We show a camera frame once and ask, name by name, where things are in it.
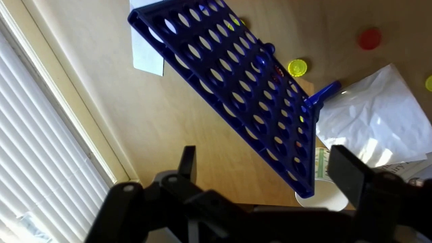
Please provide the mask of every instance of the red game disc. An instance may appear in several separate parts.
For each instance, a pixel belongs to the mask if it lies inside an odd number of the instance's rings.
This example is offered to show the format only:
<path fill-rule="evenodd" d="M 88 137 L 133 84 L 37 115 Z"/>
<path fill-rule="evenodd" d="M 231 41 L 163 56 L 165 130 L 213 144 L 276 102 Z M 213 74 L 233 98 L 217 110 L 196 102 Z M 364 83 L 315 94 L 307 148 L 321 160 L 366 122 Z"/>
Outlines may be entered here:
<path fill-rule="evenodd" d="M 373 49 L 381 44 L 381 32 L 379 28 L 368 28 L 360 36 L 360 45 L 364 49 Z"/>

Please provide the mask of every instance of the wooden floor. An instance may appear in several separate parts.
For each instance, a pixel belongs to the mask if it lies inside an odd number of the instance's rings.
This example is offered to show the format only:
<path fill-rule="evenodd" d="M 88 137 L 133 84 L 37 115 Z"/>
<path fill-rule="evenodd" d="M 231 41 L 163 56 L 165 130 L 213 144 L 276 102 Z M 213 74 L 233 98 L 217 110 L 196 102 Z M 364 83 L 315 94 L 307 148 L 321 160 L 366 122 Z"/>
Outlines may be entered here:
<path fill-rule="evenodd" d="M 198 145 L 199 184 L 237 202 L 298 205 L 294 190 L 167 64 L 157 76 L 133 67 L 129 1 L 24 0 L 46 33 L 111 145 L 148 184 Z M 312 93 L 334 79 L 353 83 L 396 63 L 432 120 L 432 1 L 227 0 L 252 30 L 277 47 L 285 64 L 307 57 L 299 82 Z M 357 34 L 380 26 L 381 47 L 364 51 Z"/>

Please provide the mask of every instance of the yellow game disc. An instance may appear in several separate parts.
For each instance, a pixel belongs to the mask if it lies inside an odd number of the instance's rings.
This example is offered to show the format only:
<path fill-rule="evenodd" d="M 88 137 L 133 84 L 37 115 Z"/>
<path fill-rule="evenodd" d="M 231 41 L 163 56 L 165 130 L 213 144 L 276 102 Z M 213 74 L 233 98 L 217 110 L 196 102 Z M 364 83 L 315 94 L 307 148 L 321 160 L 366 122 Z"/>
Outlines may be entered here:
<path fill-rule="evenodd" d="M 288 72 L 294 76 L 303 76 L 308 72 L 308 63 L 304 59 L 294 59 L 288 63 Z"/>
<path fill-rule="evenodd" d="M 426 84 L 426 87 L 427 87 L 430 91 L 432 91 L 432 75 L 430 75 L 430 76 L 427 78 L 427 80 L 424 82 L 424 84 Z"/>

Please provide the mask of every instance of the blue plastic grid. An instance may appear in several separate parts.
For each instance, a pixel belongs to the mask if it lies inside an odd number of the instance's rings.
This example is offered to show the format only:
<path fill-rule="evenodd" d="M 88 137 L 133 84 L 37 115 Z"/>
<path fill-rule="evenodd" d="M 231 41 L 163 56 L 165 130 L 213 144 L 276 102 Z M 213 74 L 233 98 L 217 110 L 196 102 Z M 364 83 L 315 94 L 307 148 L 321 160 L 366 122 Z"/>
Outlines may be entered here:
<path fill-rule="evenodd" d="M 223 0 L 161 1 L 129 21 L 302 196 L 314 195 L 322 95 L 308 98 Z"/>

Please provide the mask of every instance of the window blind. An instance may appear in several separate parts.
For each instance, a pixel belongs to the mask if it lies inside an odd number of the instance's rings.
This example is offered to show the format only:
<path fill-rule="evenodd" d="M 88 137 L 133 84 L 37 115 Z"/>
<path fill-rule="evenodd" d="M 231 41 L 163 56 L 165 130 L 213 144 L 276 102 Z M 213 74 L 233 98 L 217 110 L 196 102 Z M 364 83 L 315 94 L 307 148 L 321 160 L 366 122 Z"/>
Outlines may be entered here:
<path fill-rule="evenodd" d="M 109 191 L 0 32 L 0 241 L 83 241 Z"/>

